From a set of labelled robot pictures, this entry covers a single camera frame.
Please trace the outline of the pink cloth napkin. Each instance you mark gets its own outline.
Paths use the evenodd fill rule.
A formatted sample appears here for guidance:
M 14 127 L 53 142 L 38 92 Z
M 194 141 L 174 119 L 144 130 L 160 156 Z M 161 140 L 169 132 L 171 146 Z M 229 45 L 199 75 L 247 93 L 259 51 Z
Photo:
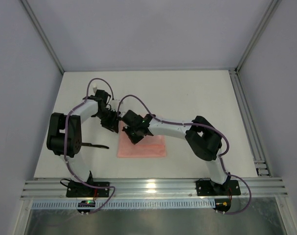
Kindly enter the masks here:
M 119 135 L 118 158 L 162 158 L 166 155 L 164 136 L 146 136 L 139 143 L 132 144 L 124 132 Z

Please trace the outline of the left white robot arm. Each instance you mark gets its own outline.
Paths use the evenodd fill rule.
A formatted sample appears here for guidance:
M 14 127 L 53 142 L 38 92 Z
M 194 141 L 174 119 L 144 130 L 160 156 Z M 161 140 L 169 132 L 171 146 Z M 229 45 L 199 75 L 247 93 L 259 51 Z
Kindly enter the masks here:
M 55 155 L 63 157 L 70 172 L 71 180 L 93 188 L 92 173 L 84 163 L 82 147 L 82 124 L 89 118 L 97 117 L 103 128 L 118 133 L 118 114 L 109 101 L 112 96 L 104 90 L 85 97 L 68 114 L 53 113 L 50 116 L 46 146 Z

